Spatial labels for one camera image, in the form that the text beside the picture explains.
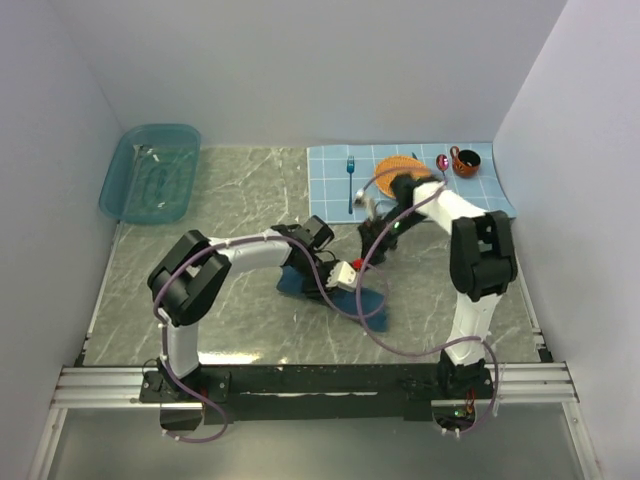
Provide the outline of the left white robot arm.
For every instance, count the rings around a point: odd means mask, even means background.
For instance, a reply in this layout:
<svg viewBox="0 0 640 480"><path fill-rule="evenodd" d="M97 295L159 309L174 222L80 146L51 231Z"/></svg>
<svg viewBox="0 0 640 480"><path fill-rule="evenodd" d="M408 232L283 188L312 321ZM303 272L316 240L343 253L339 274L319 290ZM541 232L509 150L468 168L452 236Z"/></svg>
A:
<svg viewBox="0 0 640 480"><path fill-rule="evenodd" d="M198 230L184 234L147 280L161 328L163 390L178 402L197 393L198 322L231 276L281 267L294 275L295 290L313 300L342 280L353 280L347 262L320 258L333 238L331 228L317 216L303 225L279 224L253 236L207 238Z"/></svg>

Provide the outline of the blue t shirt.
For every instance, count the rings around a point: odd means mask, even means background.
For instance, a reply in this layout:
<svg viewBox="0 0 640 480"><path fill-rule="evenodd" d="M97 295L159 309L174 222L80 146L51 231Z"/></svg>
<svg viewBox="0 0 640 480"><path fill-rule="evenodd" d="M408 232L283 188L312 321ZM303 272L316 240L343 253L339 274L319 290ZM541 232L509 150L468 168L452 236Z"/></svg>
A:
<svg viewBox="0 0 640 480"><path fill-rule="evenodd" d="M304 285L305 278L292 267L286 266L282 268L282 274L276 284L276 289L279 293L286 296L310 301L324 307L330 307L319 292L312 291L311 295L307 295L303 290ZM341 312L347 315L354 315L354 321L359 323L356 308L356 294L354 292L334 289L328 291L327 294L329 299ZM372 313L384 301L385 296L383 294L366 287L361 289L361 305L364 314ZM377 313L368 317L366 322L372 331L376 333L386 332L389 327L389 322L385 307L382 307Z"/></svg>

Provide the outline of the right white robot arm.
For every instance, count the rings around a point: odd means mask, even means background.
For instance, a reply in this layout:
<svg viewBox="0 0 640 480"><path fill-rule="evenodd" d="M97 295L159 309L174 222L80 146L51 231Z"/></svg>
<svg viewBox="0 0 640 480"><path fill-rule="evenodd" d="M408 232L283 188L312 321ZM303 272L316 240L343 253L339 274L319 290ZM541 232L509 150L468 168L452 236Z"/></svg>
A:
<svg viewBox="0 0 640 480"><path fill-rule="evenodd" d="M450 236L449 275L457 292L454 320L437 364L439 390L460 398L488 380L486 337L495 309L518 268L511 220L502 210L479 208L433 176L400 173L391 182L396 206L381 216L364 188L353 204L367 209L358 226L363 270L385 260L399 237L428 219Z"/></svg>

